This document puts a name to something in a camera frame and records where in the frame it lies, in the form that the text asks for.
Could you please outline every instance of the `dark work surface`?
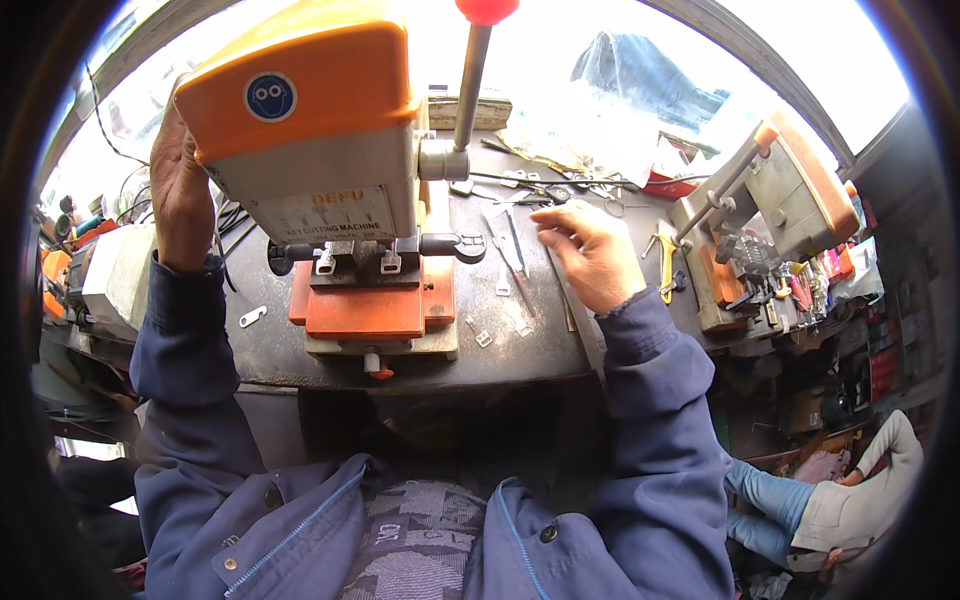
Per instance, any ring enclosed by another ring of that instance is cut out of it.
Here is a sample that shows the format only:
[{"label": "dark work surface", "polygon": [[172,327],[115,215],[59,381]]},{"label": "dark work surface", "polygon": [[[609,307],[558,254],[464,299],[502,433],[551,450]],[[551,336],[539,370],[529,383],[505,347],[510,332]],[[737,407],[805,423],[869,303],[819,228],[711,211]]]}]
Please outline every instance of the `dark work surface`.
[{"label": "dark work surface", "polygon": [[[440,132],[441,137],[451,132]],[[487,149],[478,143],[479,137],[491,132],[476,132],[471,146],[471,170],[484,173],[502,173],[505,170],[537,171],[544,179],[560,176],[545,165],[532,163],[519,156],[506,155]],[[507,197],[514,192],[496,180],[475,178],[477,185]],[[577,191],[576,196],[603,207],[604,200],[591,193]],[[624,220],[630,226],[637,257],[656,228],[658,218],[664,218],[673,201],[645,193],[623,192],[624,204],[648,204],[650,207],[627,208]],[[480,210],[492,205],[491,200],[471,196],[468,199],[453,196],[450,199],[452,229],[471,226],[488,233]],[[290,286],[293,275],[274,276],[267,267],[267,236],[256,228],[228,257],[228,268],[237,293],[225,285],[227,294],[227,332],[233,346],[234,361],[241,379],[246,383],[303,388],[390,388],[428,389],[446,386],[468,386],[556,379],[589,373],[587,356],[576,332],[567,331],[563,292],[553,271],[549,255],[537,241],[533,223],[527,218],[531,209],[516,208],[521,244],[530,269],[527,287],[539,312],[529,319],[523,315],[533,333],[520,338],[503,306],[505,302],[523,301],[515,289],[508,298],[494,294],[494,284],[502,262],[499,252],[489,246],[487,256],[477,265],[455,263],[455,291],[457,301],[457,330],[460,336],[460,356],[448,361],[438,355],[411,355],[392,357],[390,368],[396,375],[383,382],[363,373],[359,356],[314,357],[303,349],[303,328],[287,320]],[[494,224],[503,233],[509,233],[505,216]],[[232,235],[224,240],[227,247]],[[686,271],[681,252],[674,254],[674,270]],[[644,276],[651,285],[660,283],[660,254],[654,249],[646,260],[640,261]],[[254,308],[266,305],[267,314],[247,328],[239,326],[239,319]],[[697,324],[697,301],[692,287],[674,292],[670,313],[677,327],[694,335],[702,343],[703,336]],[[473,332],[464,323],[470,315],[479,328],[486,329],[493,342],[480,348]],[[597,336],[599,329],[594,326]]]}]

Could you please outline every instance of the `jacket button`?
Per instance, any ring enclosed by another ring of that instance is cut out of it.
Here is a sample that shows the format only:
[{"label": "jacket button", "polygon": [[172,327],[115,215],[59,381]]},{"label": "jacket button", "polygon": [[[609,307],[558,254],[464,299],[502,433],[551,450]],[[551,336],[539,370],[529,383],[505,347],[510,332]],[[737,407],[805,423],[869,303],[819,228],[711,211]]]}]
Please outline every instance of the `jacket button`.
[{"label": "jacket button", "polygon": [[548,525],[543,528],[543,531],[540,532],[540,541],[543,543],[550,543],[554,538],[557,537],[557,528],[553,525]]},{"label": "jacket button", "polygon": [[267,493],[263,494],[263,504],[267,507],[267,510],[273,510],[280,505],[280,494],[276,493],[274,489],[267,490]]}]

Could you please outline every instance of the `blue jacket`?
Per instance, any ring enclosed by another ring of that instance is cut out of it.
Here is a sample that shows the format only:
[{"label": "blue jacket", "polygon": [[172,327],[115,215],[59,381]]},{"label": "blue jacket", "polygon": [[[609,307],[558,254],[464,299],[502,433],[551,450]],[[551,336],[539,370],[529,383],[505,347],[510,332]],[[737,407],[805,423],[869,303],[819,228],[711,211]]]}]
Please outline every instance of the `blue jacket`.
[{"label": "blue jacket", "polygon": [[[334,598],[367,530],[359,484],[381,469],[356,455],[265,471],[233,399],[222,263],[206,266],[178,275],[154,262],[133,351],[133,384],[151,399],[136,474],[147,593]],[[599,321],[613,479],[589,517],[552,515],[519,481],[500,483],[465,573],[469,600],[732,597],[725,466],[704,396],[713,365],[655,288]],[[558,534],[544,542],[548,526]]]}]

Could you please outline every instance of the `blue jeans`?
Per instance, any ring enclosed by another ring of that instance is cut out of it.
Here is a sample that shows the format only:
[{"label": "blue jeans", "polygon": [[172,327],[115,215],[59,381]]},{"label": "blue jeans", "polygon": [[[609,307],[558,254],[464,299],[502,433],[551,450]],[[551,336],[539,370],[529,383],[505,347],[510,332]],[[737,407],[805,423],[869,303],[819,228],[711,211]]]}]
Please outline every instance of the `blue jeans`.
[{"label": "blue jeans", "polygon": [[773,519],[730,510],[727,513],[727,536],[786,568],[790,541],[800,525],[813,485],[775,477],[734,458],[733,469],[727,473],[724,487],[743,496]]}]

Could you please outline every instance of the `red knob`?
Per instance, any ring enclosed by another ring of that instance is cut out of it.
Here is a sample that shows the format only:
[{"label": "red knob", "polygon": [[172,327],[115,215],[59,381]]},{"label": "red knob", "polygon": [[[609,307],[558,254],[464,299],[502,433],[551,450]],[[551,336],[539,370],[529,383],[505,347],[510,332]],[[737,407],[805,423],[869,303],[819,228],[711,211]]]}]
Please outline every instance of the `red knob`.
[{"label": "red knob", "polygon": [[457,8],[474,25],[492,27],[514,13],[520,0],[456,0]]}]

